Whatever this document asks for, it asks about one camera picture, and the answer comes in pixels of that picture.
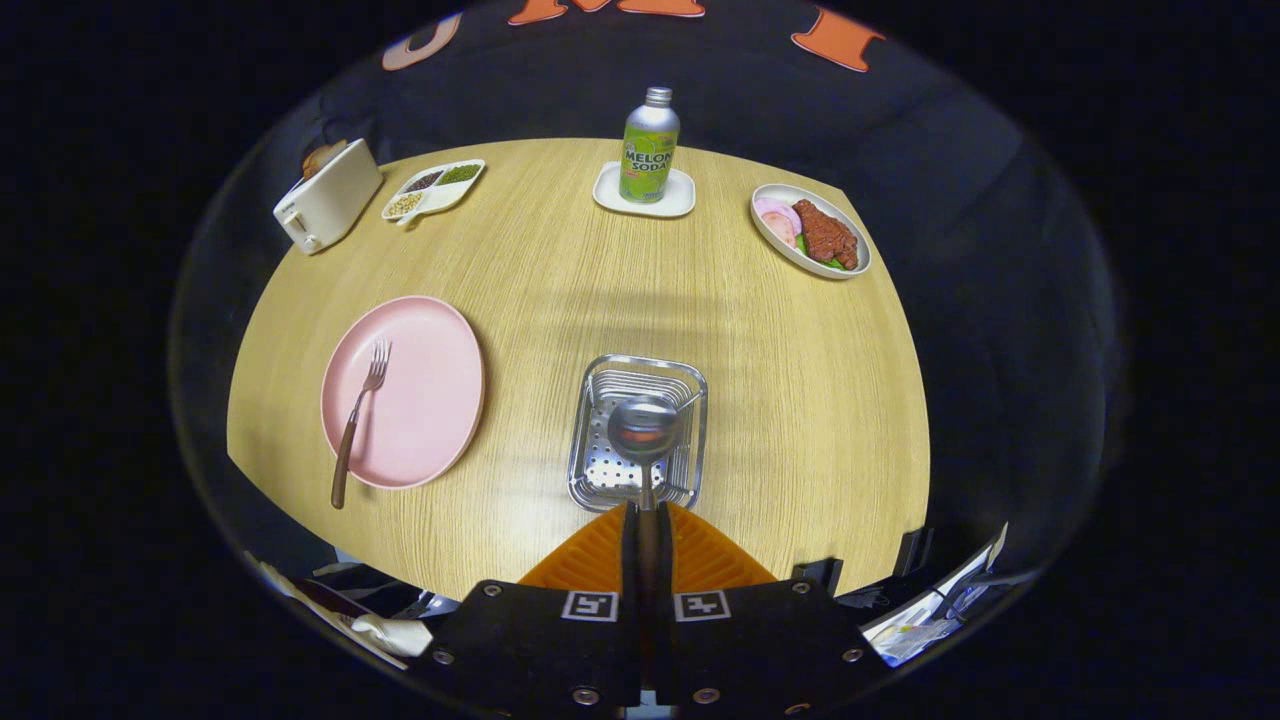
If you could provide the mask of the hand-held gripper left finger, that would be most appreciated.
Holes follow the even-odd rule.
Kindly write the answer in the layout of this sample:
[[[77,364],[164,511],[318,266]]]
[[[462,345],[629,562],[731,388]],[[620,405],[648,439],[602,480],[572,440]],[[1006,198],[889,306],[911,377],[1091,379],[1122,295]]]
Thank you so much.
[[[640,702],[636,510],[598,516],[521,582],[428,621],[413,679],[477,716],[621,716]]]

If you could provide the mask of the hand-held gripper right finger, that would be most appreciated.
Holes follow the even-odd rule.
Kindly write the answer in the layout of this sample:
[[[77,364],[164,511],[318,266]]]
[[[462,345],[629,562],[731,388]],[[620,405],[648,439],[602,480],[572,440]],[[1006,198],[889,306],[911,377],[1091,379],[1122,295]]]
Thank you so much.
[[[655,700],[676,716],[832,716],[890,669],[835,591],[841,559],[774,577],[689,510],[658,507]]]

